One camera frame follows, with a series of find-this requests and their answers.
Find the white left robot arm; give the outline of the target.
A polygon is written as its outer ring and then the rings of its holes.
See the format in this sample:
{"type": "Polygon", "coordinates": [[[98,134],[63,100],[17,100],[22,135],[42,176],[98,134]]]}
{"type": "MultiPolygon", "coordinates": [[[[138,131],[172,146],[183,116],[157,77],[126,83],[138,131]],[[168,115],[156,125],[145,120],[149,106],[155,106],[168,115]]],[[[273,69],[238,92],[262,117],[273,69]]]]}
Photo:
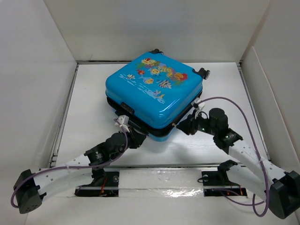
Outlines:
{"type": "Polygon", "coordinates": [[[24,170],[13,186],[11,206],[26,214],[72,187],[101,186],[105,181],[104,168],[117,161],[127,149],[139,148],[146,137],[135,130],[117,132],[63,165],[37,172],[24,170]]]}

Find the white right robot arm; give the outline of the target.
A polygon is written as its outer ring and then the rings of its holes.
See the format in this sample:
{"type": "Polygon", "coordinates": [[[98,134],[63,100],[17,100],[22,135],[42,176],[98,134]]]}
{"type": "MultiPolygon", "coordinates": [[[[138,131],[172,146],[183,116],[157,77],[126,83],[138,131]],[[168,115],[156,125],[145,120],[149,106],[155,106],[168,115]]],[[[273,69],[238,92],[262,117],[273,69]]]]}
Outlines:
{"type": "Polygon", "coordinates": [[[300,175],[259,157],[242,136],[229,128],[228,117],[222,109],[211,109],[207,118],[193,112],[177,125],[177,129],[187,135],[197,131],[212,135],[215,145],[233,158],[218,166],[216,175],[221,184],[242,185],[264,200],[268,209],[280,219],[299,209],[300,175]]]}

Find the blue hard-shell suitcase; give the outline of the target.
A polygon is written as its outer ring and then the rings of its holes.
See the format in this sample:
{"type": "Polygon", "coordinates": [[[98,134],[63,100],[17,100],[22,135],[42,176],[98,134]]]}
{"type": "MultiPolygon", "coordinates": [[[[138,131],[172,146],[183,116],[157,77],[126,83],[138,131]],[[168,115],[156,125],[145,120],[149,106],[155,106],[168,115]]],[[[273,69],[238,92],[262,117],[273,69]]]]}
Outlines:
{"type": "Polygon", "coordinates": [[[110,75],[105,82],[108,104],[117,115],[155,141],[166,141],[203,91],[210,71],[196,71],[159,49],[146,52],[110,75]]]}

